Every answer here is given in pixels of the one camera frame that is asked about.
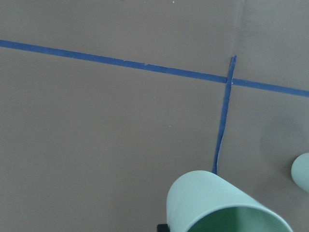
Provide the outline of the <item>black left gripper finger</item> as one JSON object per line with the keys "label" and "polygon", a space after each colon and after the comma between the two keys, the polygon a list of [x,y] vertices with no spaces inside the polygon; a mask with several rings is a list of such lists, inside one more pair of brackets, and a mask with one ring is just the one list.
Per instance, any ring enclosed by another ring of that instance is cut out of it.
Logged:
{"label": "black left gripper finger", "polygon": [[169,232],[168,224],[158,224],[157,225],[157,232]]}

